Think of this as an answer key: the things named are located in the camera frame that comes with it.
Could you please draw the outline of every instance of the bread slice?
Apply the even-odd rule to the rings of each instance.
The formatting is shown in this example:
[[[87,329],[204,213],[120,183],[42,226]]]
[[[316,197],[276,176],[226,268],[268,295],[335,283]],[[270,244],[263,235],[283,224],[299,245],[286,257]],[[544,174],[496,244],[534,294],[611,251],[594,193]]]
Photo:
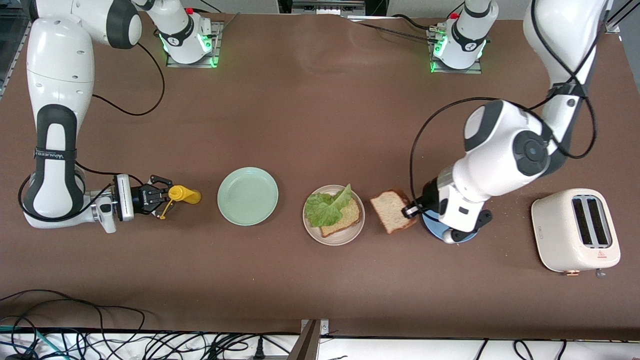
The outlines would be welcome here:
[[[340,212],[342,213],[342,219],[337,223],[331,226],[320,227],[323,238],[331,234],[335,234],[338,231],[345,230],[353,224],[357,224],[362,217],[360,214],[360,206],[358,206],[358,202],[354,198],[351,198],[351,200],[349,200],[349,204],[340,210]]]
[[[402,190],[387,190],[371,199],[371,205],[378,213],[387,234],[404,230],[418,221],[417,218],[407,219],[402,215],[402,209],[409,205],[409,198]]]

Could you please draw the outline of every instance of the black band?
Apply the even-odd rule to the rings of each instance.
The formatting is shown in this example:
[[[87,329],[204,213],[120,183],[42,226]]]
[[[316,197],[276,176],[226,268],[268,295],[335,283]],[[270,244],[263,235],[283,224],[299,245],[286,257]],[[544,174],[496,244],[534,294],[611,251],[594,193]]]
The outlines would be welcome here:
[[[555,95],[573,95],[579,97],[585,97],[584,88],[582,85],[576,83],[556,83],[549,89],[547,97]]]
[[[187,26],[178,33],[165,34],[162,31],[160,31],[160,35],[162,36],[162,38],[167,44],[171,46],[181,46],[184,39],[191,36],[191,34],[193,33],[193,18],[190,16],[187,16],[187,18],[189,18],[189,22],[187,23]]]
[[[460,33],[460,31],[458,31],[457,21],[454,22],[453,27],[451,27],[451,35],[453,35],[453,39],[458,44],[460,44],[462,51],[465,51],[467,53],[471,53],[472,51],[475,51],[480,45],[482,45],[482,43],[486,39],[486,35],[477,40],[472,40],[472,39],[469,39],[468,37],[465,37]]]
[[[63,151],[63,150],[49,150],[43,147],[37,147],[33,149],[33,158],[43,158],[45,160],[70,160],[75,161],[77,158],[77,149]]]
[[[500,100],[494,100],[483,105],[484,112],[482,114],[478,130],[470,138],[465,139],[465,152],[469,152],[476,147],[479,147],[489,139],[495,125],[498,123],[498,119],[502,113],[503,104],[504,103]]]
[[[152,7],[154,7],[155,3],[156,3],[156,0],[147,0],[147,2],[144,5],[138,5],[138,7],[140,8],[140,10],[144,10],[147,12],[151,10]]]
[[[477,12],[473,12],[471,10],[469,10],[469,8],[467,8],[467,4],[465,4],[465,13],[469,14],[469,16],[471,17],[475,17],[475,18],[481,18],[481,17],[485,17],[489,14],[489,11],[491,10],[491,3],[489,3],[489,5],[486,7],[486,10],[481,12],[481,13],[477,13]]]
[[[516,134],[512,144],[513,158],[524,176],[543,172],[549,163],[547,143],[542,136],[525,130]]]
[[[57,151],[47,149],[47,137],[49,127],[53,125],[62,126],[65,134],[65,150]],[[64,182],[71,197],[71,210],[66,215],[77,213],[84,204],[84,189],[80,189],[76,183],[76,114],[66,106],[59,104],[49,104],[42,106],[36,116],[36,170],[31,178],[32,183],[24,196],[24,207],[31,214],[38,214],[33,207],[40,188],[44,183],[45,168],[47,160],[64,161]],[[62,155],[64,159],[59,159],[56,155]]]
[[[136,7],[130,0],[113,0],[107,13],[107,41],[116,49],[133,47],[129,39],[129,26],[134,16],[138,16]]]

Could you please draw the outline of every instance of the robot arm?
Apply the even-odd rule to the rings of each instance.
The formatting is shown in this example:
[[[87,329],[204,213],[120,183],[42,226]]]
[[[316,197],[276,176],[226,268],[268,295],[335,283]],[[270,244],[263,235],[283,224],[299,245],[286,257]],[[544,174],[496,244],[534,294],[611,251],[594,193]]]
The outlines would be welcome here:
[[[434,55],[452,69],[467,69],[478,59],[489,29],[498,17],[495,0],[465,0],[460,16],[447,19],[446,39]]]
[[[151,17],[166,52],[175,61],[194,63],[212,50],[211,42],[203,40],[211,34],[211,20],[197,13],[187,14],[180,0],[131,1]]]
[[[172,29],[193,24],[179,0],[148,3],[150,11],[161,14],[156,23],[165,28],[169,23]],[[135,7],[130,0],[24,0],[22,5],[33,22],[27,78],[37,134],[36,170],[22,200],[27,221],[39,228],[100,222],[112,233],[115,216],[128,221],[134,213],[152,213],[168,200],[167,189],[154,186],[158,181],[153,176],[149,184],[130,187],[129,177],[123,174],[114,178],[113,188],[91,192],[76,167],[76,138],[93,93],[92,40],[132,48],[141,35]],[[197,57],[197,61],[202,47],[189,47],[189,39],[171,47],[172,55],[185,61]],[[168,180],[160,183],[171,186]]]
[[[598,31],[598,21],[607,0],[534,0],[541,35],[571,69],[588,55]],[[569,148],[571,131],[580,106],[581,86],[547,51],[534,31],[531,6],[524,31],[545,64],[555,96],[537,118],[504,100],[489,102],[467,119],[464,158],[443,170],[425,185],[422,196],[403,209],[406,217],[430,210],[450,227],[443,234],[447,243],[464,240],[490,220],[481,221],[482,207],[490,197],[519,189],[540,176],[556,171],[565,160],[551,140],[552,134]],[[595,50],[577,73],[588,82]]]

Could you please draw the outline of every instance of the lettuce leaf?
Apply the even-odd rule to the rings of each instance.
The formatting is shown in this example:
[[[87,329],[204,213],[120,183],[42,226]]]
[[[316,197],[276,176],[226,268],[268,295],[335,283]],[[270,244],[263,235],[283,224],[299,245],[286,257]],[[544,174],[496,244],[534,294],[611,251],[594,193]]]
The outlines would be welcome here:
[[[313,227],[331,226],[342,219],[342,210],[351,200],[351,184],[334,196],[315,193],[307,198],[305,217]]]

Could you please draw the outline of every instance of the brown tabletop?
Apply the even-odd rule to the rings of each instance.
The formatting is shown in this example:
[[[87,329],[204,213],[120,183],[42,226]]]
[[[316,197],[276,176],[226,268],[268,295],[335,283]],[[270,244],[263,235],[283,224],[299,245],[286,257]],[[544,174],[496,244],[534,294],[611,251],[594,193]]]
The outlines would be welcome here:
[[[143,19],[141,43],[164,61]],[[403,20],[375,23],[420,35]],[[472,241],[446,245],[421,225],[389,236],[369,203],[364,229],[348,245],[321,245],[305,232],[303,203],[322,185],[351,183],[363,199],[408,190],[413,137],[439,107],[471,96],[531,105],[544,98],[547,73],[522,23],[498,21],[491,36],[482,75],[432,74],[419,41],[332,15],[239,15],[225,30],[217,69],[163,69],[166,94],[151,114],[130,117],[92,101],[78,139],[81,163],[157,174],[203,194],[165,221],[137,216],[115,234],[98,224],[46,231],[25,221],[16,192],[35,168],[35,127],[23,51],[0,102],[0,297],[51,288],[139,307],[154,313],[148,329],[299,331],[301,318],[329,318],[343,335],[638,339],[640,98],[614,35],[598,45],[593,152],[487,202],[494,221]],[[95,93],[127,110],[147,109],[160,93],[157,69],[139,48],[96,45],[95,69]],[[463,156],[462,128],[479,105],[448,110],[428,127],[417,186]],[[585,109],[574,151],[590,132]],[[264,223],[240,227],[222,217],[216,192],[247,166],[271,173],[280,199]],[[109,181],[88,174],[90,188]],[[593,272],[567,278],[538,257],[531,203],[574,187],[598,190],[611,209],[622,259],[604,280]],[[49,297],[28,295],[0,313],[42,299]],[[70,304],[40,314],[38,325],[98,326]],[[137,321],[118,312],[105,326]]]

